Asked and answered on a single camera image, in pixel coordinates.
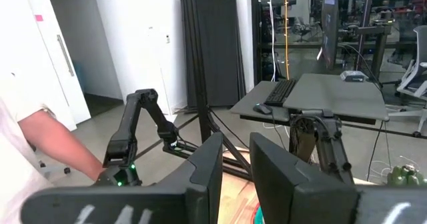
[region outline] white shirt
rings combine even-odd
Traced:
[[[18,121],[43,109],[26,99],[11,73],[0,74],[0,223],[20,222],[23,202],[34,192],[52,187],[39,172],[37,158],[25,140]]]

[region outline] white sleeve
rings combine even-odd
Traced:
[[[2,75],[0,82],[1,98],[16,122],[40,110],[50,112],[46,105],[30,95],[25,88],[25,80],[19,79],[12,73],[6,73]]]

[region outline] computer monitor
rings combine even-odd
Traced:
[[[323,0],[322,3],[322,54],[327,69],[335,65],[338,44],[338,0]]]

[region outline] computer mouse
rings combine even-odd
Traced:
[[[254,106],[254,111],[264,115],[270,115],[273,113],[273,109],[271,107],[261,103]]]

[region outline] keyboard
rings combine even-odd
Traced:
[[[289,97],[292,89],[296,84],[296,80],[290,79],[285,81],[279,81],[273,91],[268,95],[264,104],[272,107],[281,107],[285,102],[286,98]]]

